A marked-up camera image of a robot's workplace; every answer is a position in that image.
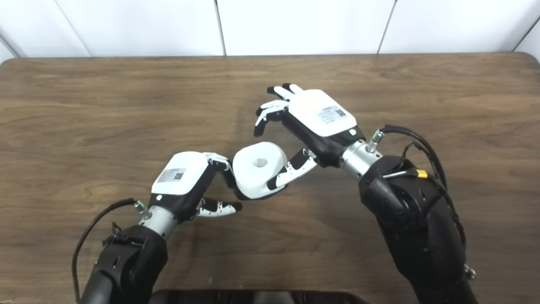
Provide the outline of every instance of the hole in cylinder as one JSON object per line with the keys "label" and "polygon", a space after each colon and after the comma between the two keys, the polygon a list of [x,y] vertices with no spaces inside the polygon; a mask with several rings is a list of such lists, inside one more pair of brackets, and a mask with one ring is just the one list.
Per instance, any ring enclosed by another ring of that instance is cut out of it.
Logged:
{"label": "hole in cylinder", "polygon": [[268,164],[268,161],[264,158],[257,158],[252,162],[252,164],[257,168],[262,168]]}

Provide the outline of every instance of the metal connector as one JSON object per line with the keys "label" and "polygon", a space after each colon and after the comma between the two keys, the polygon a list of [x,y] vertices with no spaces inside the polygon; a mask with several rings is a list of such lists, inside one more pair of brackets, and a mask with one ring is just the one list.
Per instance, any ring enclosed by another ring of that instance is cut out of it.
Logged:
{"label": "metal connector", "polygon": [[141,203],[140,201],[137,201],[134,205],[135,209],[143,215],[144,220],[148,220],[152,217],[152,213],[148,210],[148,208]]}
{"label": "metal connector", "polygon": [[474,281],[476,279],[476,271],[470,268],[467,264],[465,264],[465,276],[469,281]]}
{"label": "metal connector", "polygon": [[377,145],[382,141],[382,138],[384,136],[384,133],[381,132],[381,130],[375,131],[373,133],[372,139],[369,141],[368,145],[366,146],[366,151],[368,153],[374,153],[377,149]]}

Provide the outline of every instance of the qr code label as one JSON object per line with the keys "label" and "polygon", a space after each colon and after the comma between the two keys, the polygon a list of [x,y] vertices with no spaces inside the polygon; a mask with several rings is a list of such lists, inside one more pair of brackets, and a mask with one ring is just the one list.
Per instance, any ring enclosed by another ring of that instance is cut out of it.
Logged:
{"label": "qr code label", "polygon": [[322,109],[319,112],[318,116],[325,124],[330,124],[335,121],[347,118],[347,114],[336,105]]}
{"label": "qr code label", "polygon": [[179,182],[184,175],[186,169],[167,169],[163,170],[161,176],[159,176],[158,183],[166,182]]}

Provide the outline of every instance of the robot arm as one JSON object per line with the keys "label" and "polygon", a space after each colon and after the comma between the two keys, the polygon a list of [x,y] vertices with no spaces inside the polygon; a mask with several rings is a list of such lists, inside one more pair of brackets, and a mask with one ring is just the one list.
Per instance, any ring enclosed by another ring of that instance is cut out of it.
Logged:
{"label": "robot arm", "polygon": [[[376,216],[398,270],[412,284],[421,304],[476,304],[465,265],[465,235],[432,147],[409,129],[386,126],[369,142],[356,119],[321,90],[294,84],[267,90],[282,101],[256,111],[255,136],[268,121],[280,121],[311,151],[322,167],[342,168],[359,185],[362,203]],[[434,176],[406,158],[384,156],[377,145],[386,133],[413,137],[426,153]]]}
{"label": "robot arm", "polygon": [[[228,159],[215,153],[182,152],[174,155],[152,186],[149,208],[134,199],[104,210],[87,228],[73,256],[72,270],[78,304],[148,303],[152,288],[167,262],[167,238],[173,229],[195,216],[216,217],[241,210],[203,194],[219,171],[231,171]],[[141,213],[138,225],[124,230],[113,226],[103,241],[81,298],[77,282],[77,254],[93,225],[107,212],[134,205]]]}

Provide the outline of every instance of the yellow connector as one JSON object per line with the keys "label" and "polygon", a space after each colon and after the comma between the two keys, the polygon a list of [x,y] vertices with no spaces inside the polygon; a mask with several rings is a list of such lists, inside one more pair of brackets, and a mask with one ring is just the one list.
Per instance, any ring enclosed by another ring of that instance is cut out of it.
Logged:
{"label": "yellow connector", "polygon": [[418,174],[417,177],[420,178],[420,179],[427,179],[428,178],[428,173],[425,170],[417,169],[416,173]]}

